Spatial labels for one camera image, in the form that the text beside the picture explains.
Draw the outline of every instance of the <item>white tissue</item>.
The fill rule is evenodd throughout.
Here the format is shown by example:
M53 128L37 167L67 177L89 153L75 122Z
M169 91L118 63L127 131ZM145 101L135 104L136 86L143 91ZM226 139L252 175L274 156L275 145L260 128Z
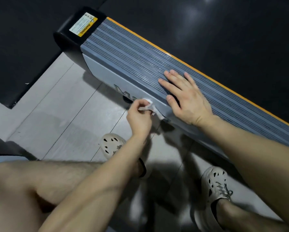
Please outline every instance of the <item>white tissue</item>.
M165 117L159 112L159 110L155 107L153 102L149 99L144 98L146 101L148 101L150 104L146 105L145 107L139 107L139 111L152 111L152 115L157 115L160 120L165 119Z

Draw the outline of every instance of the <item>black rubber mat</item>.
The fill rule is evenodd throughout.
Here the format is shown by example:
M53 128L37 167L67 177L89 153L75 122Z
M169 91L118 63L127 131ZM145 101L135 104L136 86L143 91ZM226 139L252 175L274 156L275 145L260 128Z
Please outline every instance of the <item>black rubber mat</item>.
M12 108L57 58L53 32L70 15L104 1L0 0L0 103Z
M100 11L289 123L289 0L108 0Z

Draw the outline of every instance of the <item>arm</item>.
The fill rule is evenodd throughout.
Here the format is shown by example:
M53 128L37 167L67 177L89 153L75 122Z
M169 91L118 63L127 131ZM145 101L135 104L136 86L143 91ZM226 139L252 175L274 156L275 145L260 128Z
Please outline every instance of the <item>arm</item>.
M148 102L135 100L128 111L132 137L55 208L39 232L99 232L107 228L152 126L150 111L138 112L140 105Z
M172 92L167 101L174 114L196 125L229 157L247 184L289 224L289 147L237 128L212 114L211 106L189 74L165 72L174 85L160 79Z

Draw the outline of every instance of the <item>yellow edge strip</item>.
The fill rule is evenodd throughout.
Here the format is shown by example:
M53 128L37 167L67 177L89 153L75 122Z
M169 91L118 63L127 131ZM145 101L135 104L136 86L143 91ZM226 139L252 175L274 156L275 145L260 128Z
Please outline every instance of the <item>yellow edge strip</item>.
M202 73L201 71L197 70L196 68L193 68L192 66L188 65L186 62L183 62L182 60L178 59L177 57L173 56L172 54L168 53L167 51L163 50L162 48L158 47L157 45L154 45L153 43L151 43L150 41L144 39L142 36L139 36L137 33L129 30L127 27L124 27L123 25L119 24L118 22L116 22L115 20L107 17L108 20L110 20L111 22L117 24L118 26L120 26L121 28L127 30L128 32L130 32L131 34L137 36L138 38L142 39L143 41L149 43L151 46L154 46L155 48L159 49L160 51L164 52L165 54L170 55L172 58L176 59L177 61L179 61L180 63L184 64L185 66L189 67L190 69L198 72L199 74L203 75L204 77L208 78L209 80L213 81L214 83L218 84L219 86L223 87L224 89L228 90L229 92L232 92L233 94L235 94L236 96L242 98L243 100L247 101L248 103L254 105L255 107L257 107L258 109L261 109L262 111L266 112L267 114L271 115L272 117L276 118L277 120L281 121L282 123L286 124L289 126L289 123L287 123L286 121L280 119L279 117L275 116L274 114L270 113L269 111L265 110L264 108L260 107L259 105L256 105L254 102L251 102L250 100L246 99L245 97L241 96L240 94L236 93L235 91L227 88L226 86L222 85L221 83L217 82L216 80L212 79L211 77L207 76L206 74Z

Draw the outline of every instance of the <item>yellow warning sticker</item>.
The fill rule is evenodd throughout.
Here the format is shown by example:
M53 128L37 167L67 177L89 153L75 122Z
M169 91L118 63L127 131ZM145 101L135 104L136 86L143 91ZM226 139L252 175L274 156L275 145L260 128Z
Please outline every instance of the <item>yellow warning sticker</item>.
M86 12L70 29L72 33L83 36L86 31L92 27L92 25L97 21L97 18L88 12Z

